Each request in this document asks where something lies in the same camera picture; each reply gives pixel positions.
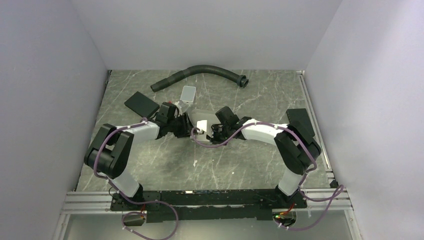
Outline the white cardboard box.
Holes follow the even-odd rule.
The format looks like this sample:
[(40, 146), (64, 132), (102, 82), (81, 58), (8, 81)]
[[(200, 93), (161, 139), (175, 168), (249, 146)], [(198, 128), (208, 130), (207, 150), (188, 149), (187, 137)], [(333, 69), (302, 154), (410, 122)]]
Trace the white cardboard box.
[(196, 134), (195, 138), (201, 143), (209, 144), (209, 138), (213, 136), (212, 125), (220, 124), (215, 112), (193, 108), (189, 109), (187, 114), (193, 126), (202, 131), (201, 134)]

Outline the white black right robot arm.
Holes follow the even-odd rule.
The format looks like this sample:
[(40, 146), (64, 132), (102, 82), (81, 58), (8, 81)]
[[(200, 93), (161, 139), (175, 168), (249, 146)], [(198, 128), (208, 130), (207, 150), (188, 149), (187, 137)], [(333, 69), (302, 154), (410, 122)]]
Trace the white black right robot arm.
[(305, 108), (286, 110), (288, 124), (273, 124), (251, 117), (239, 118), (225, 106), (215, 113), (218, 123), (212, 124), (206, 138), (214, 145), (229, 139), (253, 140), (276, 146), (286, 170), (275, 194), (276, 203), (287, 208), (295, 201), (295, 193), (304, 180), (307, 170), (316, 167), (322, 153), (315, 140), (315, 132)]

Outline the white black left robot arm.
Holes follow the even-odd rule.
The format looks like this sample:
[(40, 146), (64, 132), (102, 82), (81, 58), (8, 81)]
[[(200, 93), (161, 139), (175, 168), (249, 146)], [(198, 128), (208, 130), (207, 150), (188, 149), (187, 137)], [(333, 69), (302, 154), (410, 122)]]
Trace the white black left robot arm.
[(127, 169), (132, 147), (145, 141), (158, 140), (169, 133), (177, 138), (190, 136), (194, 127), (189, 115), (170, 102), (163, 102), (151, 118), (124, 126), (103, 124), (88, 147), (84, 164), (93, 174), (105, 179), (124, 194), (124, 204), (131, 210), (144, 203), (143, 187)]

